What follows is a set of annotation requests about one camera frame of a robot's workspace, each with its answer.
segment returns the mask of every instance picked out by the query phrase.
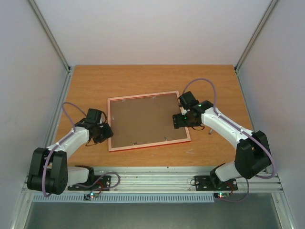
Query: white backdrop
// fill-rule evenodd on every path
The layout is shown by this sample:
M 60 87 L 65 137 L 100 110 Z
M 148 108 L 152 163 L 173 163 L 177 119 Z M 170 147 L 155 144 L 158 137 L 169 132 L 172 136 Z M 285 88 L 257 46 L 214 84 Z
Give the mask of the white backdrop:
M 296 228 L 305 228 L 305 1 L 280 0 L 240 69 L 256 129 L 267 134 Z
M 36 0 L 76 64 L 237 64 L 269 0 Z
M 43 147 L 65 69 L 26 0 L 0 1 L 0 228 Z

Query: ribbed metal strip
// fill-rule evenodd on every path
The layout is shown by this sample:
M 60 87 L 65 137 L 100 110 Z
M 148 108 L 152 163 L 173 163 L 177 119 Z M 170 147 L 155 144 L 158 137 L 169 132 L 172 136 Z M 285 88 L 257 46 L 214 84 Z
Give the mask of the ribbed metal strip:
M 213 203 L 212 193 L 116 193 L 100 194 L 99 197 L 92 200 L 84 200 L 83 193 L 63 193 L 59 196 L 52 195 L 45 198 L 42 194 L 34 194 L 33 202 L 62 202 L 62 203 Z

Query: pink frame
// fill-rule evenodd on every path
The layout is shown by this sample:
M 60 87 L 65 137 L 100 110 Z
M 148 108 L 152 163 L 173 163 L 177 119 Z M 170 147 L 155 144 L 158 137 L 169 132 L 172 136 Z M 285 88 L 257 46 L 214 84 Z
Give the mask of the pink frame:
M 108 106 L 107 107 L 107 116 L 111 117 L 111 114 L 110 114 L 110 102 L 111 101 L 123 100 L 123 99 L 134 99 L 134 98 L 148 97 L 148 96 L 154 96 L 154 95 L 164 95 L 164 94 L 177 94 L 177 99 L 179 97 L 178 91 L 172 91 L 172 92 L 160 92 L 160 93 L 140 94 L 140 95 L 109 98 L 107 100 L 107 106 Z M 108 124 L 111 126 L 111 118 L 108 118 Z M 109 152 L 114 152 L 114 151 L 121 151 L 121 150 L 139 149 L 139 148 L 146 148 L 146 147 L 152 147 L 152 146 L 163 146 L 163 145 L 172 145 L 172 144 L 183 143 L 183 142 L 190 142 L 191 137 L 190 137 L 190 132 L 189 132 L 188 128 L 185 127 L 185 131 L 186 131 L 187 138 L 172 140 L 172 141 L 165 141 L 165 142 L 155 142 L 155 143 L 149 143 L 149 144 L 135 145 L 135 146 L 124 146 L 124 147 L 117 147 L 117 148 L 112 148 L 111 138 L 108 138 L 108 150 L 109 150 Z

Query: purple cable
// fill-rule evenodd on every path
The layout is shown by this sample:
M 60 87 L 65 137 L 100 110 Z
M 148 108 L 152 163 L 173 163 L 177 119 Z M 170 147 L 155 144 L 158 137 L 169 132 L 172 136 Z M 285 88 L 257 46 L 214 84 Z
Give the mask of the purple cable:
M 47 168 L 48 168 L 48 165 L 49 165 L 49 161 L 50 161 L 50 158 L 52 156 L 52 154 L 54 153 L 54 151 L 62 144 L 64 143 L 66 140 L 68 140 L 68 138 L 70 138 L 74 133 L 75 133 L 75 125 L 74 125 L 74 122 L 72 121 L 72 119 L 70 118 L 70 116 L 68 115 L 68 113 L 66 112 L 65 108 L 64 108 L 64 105 L 65 104 L 69 104 L 69 105 L 72 105 L 74 107 L 76 107 L 77 109 L 79 109 L 85 116 L 86 116 L 86 113 L 84 111 L 82 111 L 77 105 L 75 104 L 72 104 L 70 102 L 64 102 L 61 106 L 62 108 L 62 111 L 65 113 L 65 115 L 67 116 L 68 120 L 71 122 L 72 124 L 72 127 L 73 127 L 73 132 L 69 133 L 66 137 L 64 137 L 61 141 L 58 142 L 58 144 L 56 144 L 53 149 L 49 152 L 47 158 L 46 158 L 46 161 L 44 163 L 44 166 L 43 166 L 43 172 L 42 172 L 42 181 L 41 181 L 41 189 L 42 189 L 42 193 L 43 193 L 43 196 L 44 197 L 49 197 L 51 195 L 51 193 L 47 194 L 46 192 L 46 175 L 47 175 Z
M 101 175 L 99 178 L 96 179 L 96 181 L 95 181 L 92 185 L 82 185 L 82 184 L 75 184 L 75 185 L 78 185 L 78 186 L 80 186 L 80 187 L 87 187 L 87 188 L 90 188 L 90 187 L 92 187 L 93 185 L 95 185 L 100 179 L 102 179 L 103 176 L 110 175 L 110 174 L 116 175 L 116 176 L 118 177 L 118 182 L 117 182 L 115 185 L 113 185 L 113 186 L 104 187 L 103 190 L 107 190 L 107 189 L 110 189 L 110 188 L 117 187 L 117 186 L 120 184 L 120 182 L 121 182 L 121 177 L 120 177 L 120 175 L 119 175 L 118 173 L 116 173 L 116 172 L 108 172 L 108 173 L 105 173 L 105 174 Z
M 216 87 L 215 85 L 213 84 L 212 81 L 208 80 L 208 79 L 205 79 L 205 78 L 198 78 L 198 79 L 194 79 L 192 81 L 190 81 L 187 86 L 185 87 L 185 89 L 183 90 L 182 93 L 184 93 L 186 91 L 186 89 L 188 88 L 188 86 L 190 84 L 192 84 L 193 82 L 195 81 L 198 81 L 198 80 L 203 80 L 203 81 L 207 81 L 210 83 L 210 85 L 212 86 L 213 88 L 213 91 L 214 91 L 214 105 L 213 105 L 213 110 L 215 112 L 215 114 L 217 114 L 222 120 L 224 120 L 227 124 L 229 124 L 230 126 L 232 126 L 233 128 L 235 128 L 237 131 L 241 132 L 242 134 L 246 135 L 248 138 L 250 138 L 253 142 L 255 142 L 268 156 L 270 162 L 271 162 L 271 165 L 272 165 L 272 174 L 268 177 L 263 177 L 263 176 L 260 176 L 260 175 L 255 175 L 256 177 L 258 178 L 261 178 L 261 179 L 271 179 L 275 176 L 275 162 L 271 156 L 271 153 L 260 143 L 258 142 L 255 138 L 253 138 L 251 135 L 249 135 L 248 133 L 246 133 L 245 131 L 242 131 L 241 128 L 239 128 L 238 126 L 236 126 L 234 123 L 232 123 L 230 120 L 226 119 L 225 117 L 221 116 L 217 110 L 216 110 L 216 102 L 217 102 L 217 93 L 216 93 Z
M 247 182 L 247 193 L 246 195 L 240 199 L 240 200 L 229 200 L 229 199 L 222 199 L 222 198 L 217 198 L 218 200 L 222 200 L 224 202 L 228 202 L 228 203 L 240 203 L 243 202 L 245 199 L 247 199 L 247 197 L 249 196 L 249 192 L 250 192 L 250 185 L 249 185 L 249 181 L 246 179 Z

